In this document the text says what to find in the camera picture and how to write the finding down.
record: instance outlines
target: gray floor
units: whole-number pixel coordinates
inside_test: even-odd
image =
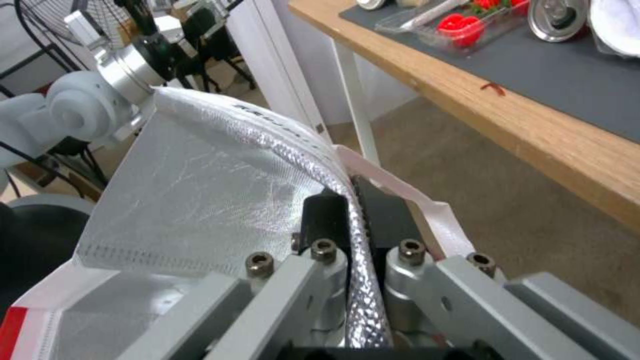
[[[552,272],[640,325],[640,236],[424,99],[373,128],[383,167],[451,204],[509,277]],[[329,131],[357,147],[351,124]]]

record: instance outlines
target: black cable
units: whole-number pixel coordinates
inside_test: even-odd
[[[49,173],[50,175],[56,176],[58,177],[60,180],[66,182],[67,184],[71,185],[71,187],[73,187],[73,189],[75,189],[78,192],[78,196],[80,196],[81,198],[84,199],[84,193],[82,192],[82,190],[80,190],[79,187],[77,187],[76,184],[74,184],[71,179],[69,179],[68,177],[64,176],[63,174],[53,170],[52,168],[43,165],[41,163],[39,163],[36,159],[32,158],[31,156],[25,154],[24,152],[12,147],[11,145],[8,145],[5,142],[0,141],[0,147],[4,148],[7,151],[10,151],[14,154],[16,154],[17,156],[20,156],[21,158],[29,161],[30,163],[36,165],[37,167],[41,168],[42,170],[46,171],[47,173]]]
[[[18,197],[18,198],[22,197],[22,195],[20,195],[20,190],[18,190],[18,186],[15,184],[15,181],[13,181],[13,178],[9,174],[9,171],[7,171],[5,169],[4,173],[6,174],[6,178],[9,180],[9,183],[11,184],[11,188],[13,189],[13,192],[15,193],[15,197]]]

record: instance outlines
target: plastic container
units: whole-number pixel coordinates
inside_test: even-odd
[[[499,5],[485,10],[478,3]],[[453,53],[468,54],[527,24],[529,0],[431,0],[419,8],[401,11],[376,24],[376,31],[415,33],[422,42]]]

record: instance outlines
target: transparent plastic bag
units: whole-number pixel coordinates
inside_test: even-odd
[[[376,24],[376,31],[385,33],[415,33],[425,44],[453,53],[466,54],[527,23],[529,0],[514,6],[495,8],[479,13],[477,6],[466,0],[434,0],[428,4],[398,12]],[[459,14],[469,22],[460,29],[439,28],[450,15]]]

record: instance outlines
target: robotic arm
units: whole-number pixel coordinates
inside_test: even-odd
[[[66,136],[87,142],[107,140],[127,123],[144,120],[151,108],[152,87],[198,72],[211,57],[213,36],[241,1],[199,0],[181,21],[169,15],[153,18],[144,1],[116,0],[141,32],[117,50],[88,13],[75,11],[65,22],[92,52],[98,71],[63,76],[46,98],[27,94],[0,102],[0,141],[37,157]],[[20,161],[14,154],[0,152],[0,168]]]

